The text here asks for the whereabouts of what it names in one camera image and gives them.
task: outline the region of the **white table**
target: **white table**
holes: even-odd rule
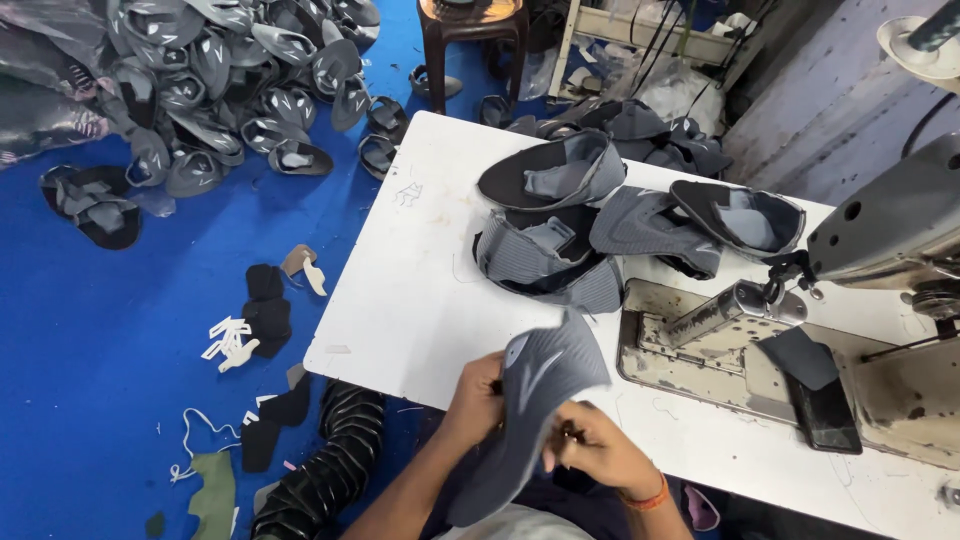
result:
[[[502,349],[522,331],[559,324],[559,308],[488,282],[470,254],[492,207],[475,186],[481,172],[540,142],[418,112],[333,290],[306,368],[446,409],[464,363]],[[627,184],[666,190],[678,179],[702,180],[629,162]],[[807,232],[831,211],[798,203],[807,211]],[[765,267],[730,253],[707,282],[651,258],[628,258],[624,266],[627,278],[707,296],[737,279],[766,277]],[[811,323],[895,344],[934,331],[896,292],[818,286],[824,301],[804,294]],[[619,317],[588,319],[613,385],[583,397],[665,473],[903,540],[960,538],[960,514],[934,499],[960,473],[870,449],[856,456],[814,452],[789,426],[627,382],[615,370]]]

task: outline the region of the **person's right hand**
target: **person's right hand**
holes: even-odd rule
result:
[[[566,402],[557,409],[543,464],[547,472],[557,464],[580,469],[634,501],[651,499],[662,487],[660,471],[650,458],[589,402]]]

